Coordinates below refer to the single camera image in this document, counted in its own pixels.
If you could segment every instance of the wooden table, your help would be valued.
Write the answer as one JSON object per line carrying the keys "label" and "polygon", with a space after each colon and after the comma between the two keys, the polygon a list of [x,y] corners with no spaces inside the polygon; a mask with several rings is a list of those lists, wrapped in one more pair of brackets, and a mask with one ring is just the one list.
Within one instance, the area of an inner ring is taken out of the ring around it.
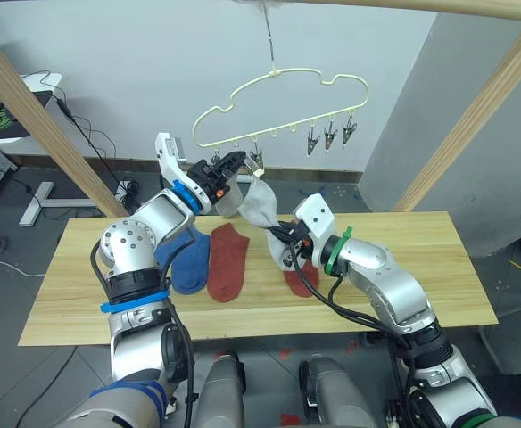
{"label": "wooden table", "polygon": [[[99,309],[105,294],[88,256],[112,221],[69,221],[30,311],[20,345],[109,342],[108,316]],[[199,217],[195,225],[209,234],[226,222],[220,217]],[[314,298],[294,296],[269,256],[264,231],[240,217],[231,222],[237,232],[251,238],[239,297],[217,303],[206,288],[190,296],[172,295],[193,339],[365,329],[340,318]],[[341,232],[351,225],[353,236],[387,244],[400,265],[423,285],[443,326],[497,323],[446,212],[337,214],[336,224]],[[333,278],[321,273],[320,280],[320,290],[327,293]],[[372,313],[368,299],[347,281],[338,290],[337,300],[348,308]]]}

